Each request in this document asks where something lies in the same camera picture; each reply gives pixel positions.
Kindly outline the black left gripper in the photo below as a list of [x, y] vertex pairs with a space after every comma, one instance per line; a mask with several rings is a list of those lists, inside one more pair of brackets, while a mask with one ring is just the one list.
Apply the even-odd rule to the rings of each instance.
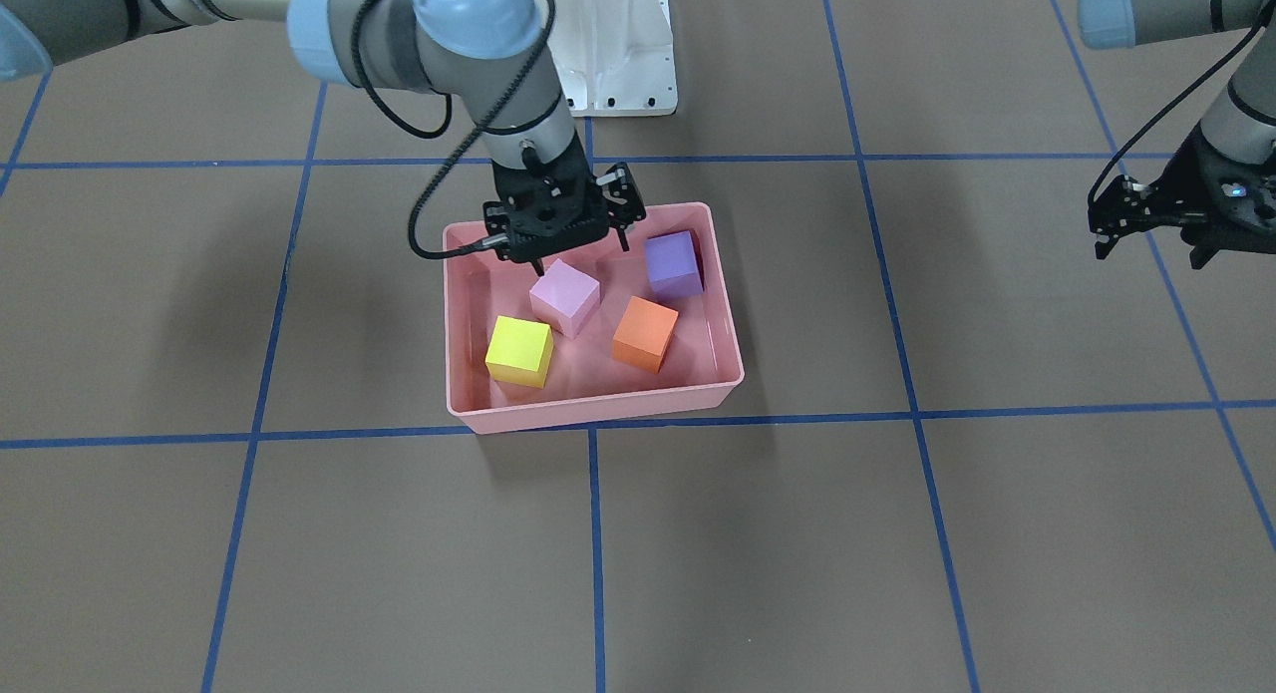
[[1219, 251], [1273, 255], [1273, 160], [1228, 158], [1197, 126], [1154, 184], [1116, 176], [1088, 202], [1094, 257], [1102, 262], [1123, 237], [1159, 226], [1180, 228], [1192, 271]]

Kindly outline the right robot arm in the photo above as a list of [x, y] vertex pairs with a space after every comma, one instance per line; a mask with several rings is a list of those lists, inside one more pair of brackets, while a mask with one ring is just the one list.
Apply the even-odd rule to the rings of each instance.
[[[285, 26], [315, 79], [351, 86], [401, 131], [441, 138], [457, 107], [470, 133], [410, 208], [407, 242], [425, 260], [493, 251], [545, 273], [547, 257], [629, 232], [646, 207], [632, 170], [596, 175], [570, 116], [553, 54], [556, 0], [1, 0], [3, 80], [45, 77], [64, 63], [151, 34], [263, 20]], [[419, 221], [452, 168], [484, 144], [496, 198], [484, 236], [427, 249]]]

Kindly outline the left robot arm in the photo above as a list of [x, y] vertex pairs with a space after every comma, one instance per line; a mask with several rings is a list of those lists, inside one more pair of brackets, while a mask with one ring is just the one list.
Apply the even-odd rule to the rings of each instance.
[[[1273, 0], [1077, 0], [1086, 48], [1235, 34], [1235, 42], [1111, 154], [1091, 184], [1088, 231], [1094, 257], [1111, 257], [1136, 234], [1175, 228], [1202, 269], [1221, 251], [1271, 255], [1275, 242]], [[1159, 177], [1139, 183], [1116, 166], [1162, 117], [1212, 77], [1225, 84], [1171, 153]]]

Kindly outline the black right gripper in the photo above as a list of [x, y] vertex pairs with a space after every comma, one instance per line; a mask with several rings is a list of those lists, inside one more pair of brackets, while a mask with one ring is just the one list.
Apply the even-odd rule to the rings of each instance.
[[581, 137], [555, 160], [532, 168], [493, 163], [496, 200], [484, 204], [487, 237], [498, 237], [496, 257], [532, 265], [546, 274], [545, 257], [587, 246], [616, 234], [621, 251], [647, 220], [647, 207], [629, 163], [620, 162], [595, 180]]

